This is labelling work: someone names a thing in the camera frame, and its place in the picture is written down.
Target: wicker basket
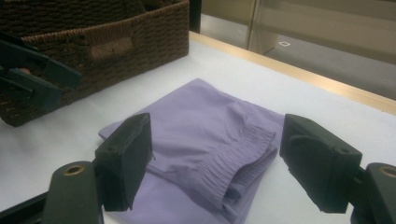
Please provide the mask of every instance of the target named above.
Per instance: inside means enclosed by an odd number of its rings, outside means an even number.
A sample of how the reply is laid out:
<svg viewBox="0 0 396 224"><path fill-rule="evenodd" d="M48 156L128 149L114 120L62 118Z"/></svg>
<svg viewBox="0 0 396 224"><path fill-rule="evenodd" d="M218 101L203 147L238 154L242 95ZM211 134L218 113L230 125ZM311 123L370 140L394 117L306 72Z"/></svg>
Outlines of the wicker basket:
<svg viewBox="0 0 396 224"><path fill-rule="evenodd" d="M0 6L0 30L83 75L76 90L64 88L59 108L188 54L189 1L162 0L161 7L149 11L143 2L6 0ZM49 112L0 90L0 116L9 125Z"/></svg>

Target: brass insert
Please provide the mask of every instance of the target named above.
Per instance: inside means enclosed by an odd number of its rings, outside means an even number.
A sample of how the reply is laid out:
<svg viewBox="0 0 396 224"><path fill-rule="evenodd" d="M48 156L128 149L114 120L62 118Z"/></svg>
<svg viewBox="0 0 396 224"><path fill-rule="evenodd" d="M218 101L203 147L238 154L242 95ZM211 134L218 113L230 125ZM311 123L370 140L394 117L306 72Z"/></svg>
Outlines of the brass insert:
<svg viewBox="0 0 396 224"><path fill-rule="evenodd" d="M379 171L381 171L381 173L383 175L387 175L387 176L396 178L396 168L395 167L382 166L382 167L379 168Z"/></svg>
<svg viewBox="0 0 396 224"><path fill-rule="evenodd" d="M64 171L64 175L78 175L79 173L82 173L85 170L85 166L83 165L73 165L68 167Z"/></svg>

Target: black clamp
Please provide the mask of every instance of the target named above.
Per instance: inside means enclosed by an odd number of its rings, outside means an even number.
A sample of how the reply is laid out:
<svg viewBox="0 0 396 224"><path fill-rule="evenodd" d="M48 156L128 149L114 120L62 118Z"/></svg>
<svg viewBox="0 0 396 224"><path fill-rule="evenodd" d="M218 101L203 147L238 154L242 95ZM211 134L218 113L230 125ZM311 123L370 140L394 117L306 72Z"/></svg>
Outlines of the black clamp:
<svg viewBox="0 0 396 224"><path fill-rule="evenodd" d="M396 166L370 163L311 119L287 114L280 156L309 198L325 213L345 213L352 224L396 224Z"/></svg>
<svg viewBox="0 0 396 224"><path fill-rule="evenodd" d="M132 210L151 158L149 114L128 118L95 150L93 162L72 162L53 173L41 223L103 224L102 206Z"/></svg>
<svg viewBox="0 0 396 224"><path fill-rule="evenodd" d="M20 68L42 71L43 76L60 86L75 90L81 74L72 68L41 54L19 38L0 32L0 87L10 97L43 109L52 109L62 95L62 89L32 76Z"/></svg>

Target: white table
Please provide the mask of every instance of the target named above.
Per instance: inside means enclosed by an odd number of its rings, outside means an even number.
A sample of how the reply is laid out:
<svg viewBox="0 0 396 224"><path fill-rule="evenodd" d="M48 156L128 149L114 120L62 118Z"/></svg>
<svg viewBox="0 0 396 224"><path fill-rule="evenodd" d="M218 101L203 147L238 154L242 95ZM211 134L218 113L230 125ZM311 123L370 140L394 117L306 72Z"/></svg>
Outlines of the white table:
<svg viewBox="0 0 396 224"><path fill-rule="evenodd" d="M102 127L196 78L275 112L316 121L361 151L364 168L375 161L396 164L394 101L191 34L190 54L182 59L19 128L1 122L0 211L47 191L52 172L59 167L92 161L102 143L97 135ZM277 157L246 223L349 223L350 212L351 207L346 215L320 213ZM106 223L116 221L106 216Z"/></svg>

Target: floor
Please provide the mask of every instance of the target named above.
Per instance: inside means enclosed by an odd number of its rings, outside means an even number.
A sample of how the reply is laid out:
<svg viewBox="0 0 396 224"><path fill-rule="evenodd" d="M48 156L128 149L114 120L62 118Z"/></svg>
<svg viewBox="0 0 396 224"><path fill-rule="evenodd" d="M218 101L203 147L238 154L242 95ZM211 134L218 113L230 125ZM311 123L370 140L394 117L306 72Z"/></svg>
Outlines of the floor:
<svg viewBox="0 0 396 224"><path fill-rule="evenodd" d="M201 34L246 47L248 27L202 15ZM264 55L348 85L396 100L396 65L280 35Z"/></svg>

